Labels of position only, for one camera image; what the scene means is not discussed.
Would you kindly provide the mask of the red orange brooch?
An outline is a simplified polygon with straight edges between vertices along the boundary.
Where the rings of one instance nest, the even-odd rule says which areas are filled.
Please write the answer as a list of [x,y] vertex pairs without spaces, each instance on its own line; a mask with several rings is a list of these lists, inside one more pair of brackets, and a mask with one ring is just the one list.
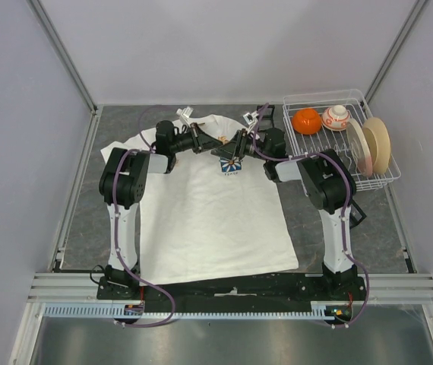
[[229,142],[229,140],[227,139],[226,136],[220,136],[218,138],[223,144],[227,144]]

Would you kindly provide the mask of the white t-shirt with flower print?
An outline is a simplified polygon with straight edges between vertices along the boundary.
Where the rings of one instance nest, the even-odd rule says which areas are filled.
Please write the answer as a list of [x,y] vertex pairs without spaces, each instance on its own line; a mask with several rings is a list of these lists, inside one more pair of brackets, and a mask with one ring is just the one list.
[[260,160],[178,153],[171,173],[151,173],[135,215],[141,277],[176,284],[299,266],[277,185]]

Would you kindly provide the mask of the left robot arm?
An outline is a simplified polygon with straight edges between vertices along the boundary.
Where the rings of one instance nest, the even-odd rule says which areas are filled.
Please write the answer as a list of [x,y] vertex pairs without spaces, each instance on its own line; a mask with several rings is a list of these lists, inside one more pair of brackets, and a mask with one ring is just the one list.
[[163,120],[156,125],[150,151],[113,148],[100,178],[99,191],[109,211],[111,253],[104,269],[105,285],[124,299],[137,296],[140,281],[135,248],[135,215],[150,173],[171,173],[179,152],[196,154],[221,147],[223,142],[192,123],[177,127]]

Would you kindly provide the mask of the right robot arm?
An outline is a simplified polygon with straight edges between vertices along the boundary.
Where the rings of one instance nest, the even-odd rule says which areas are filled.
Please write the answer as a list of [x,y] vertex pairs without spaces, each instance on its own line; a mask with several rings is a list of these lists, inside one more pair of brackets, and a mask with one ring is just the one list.
[[350,213],[356,185],[333,149],[304,157],[286,153],[284,131],[271,128],[261,138],[242,129],[212,149],[211,154],[236,162],[244,157],[260,158],[267,178],[275,183],[299,180],[318,210],[324,236],[321,289],[330,299],[362,291],[357,264],[351,252]]

